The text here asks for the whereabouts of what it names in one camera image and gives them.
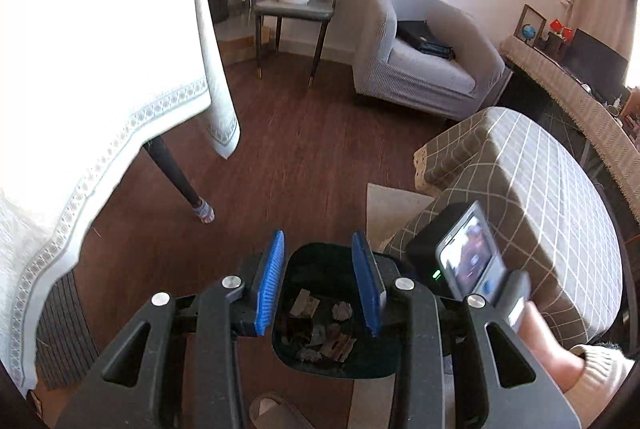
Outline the person's right hand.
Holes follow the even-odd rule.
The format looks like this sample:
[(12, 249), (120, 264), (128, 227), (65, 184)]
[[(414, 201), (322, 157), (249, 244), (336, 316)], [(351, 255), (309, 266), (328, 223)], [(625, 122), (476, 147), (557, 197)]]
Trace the person's right hand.
[(576, 385), (585, 370), (585, 360), (556, 341), (533, 301), (524, 307), (518, 335), (562, 392)]

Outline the white sleeve forearm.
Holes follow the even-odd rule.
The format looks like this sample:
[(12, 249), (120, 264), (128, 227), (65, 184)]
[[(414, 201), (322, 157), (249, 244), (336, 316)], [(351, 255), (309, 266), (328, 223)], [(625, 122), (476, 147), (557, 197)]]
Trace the white sleeve forearm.
[(570, 352), (584, 361), (584, 369), (564, 395), (582, 427), (588, 428), (612, 401), (634, 361), (603, 345), (575, 345)]

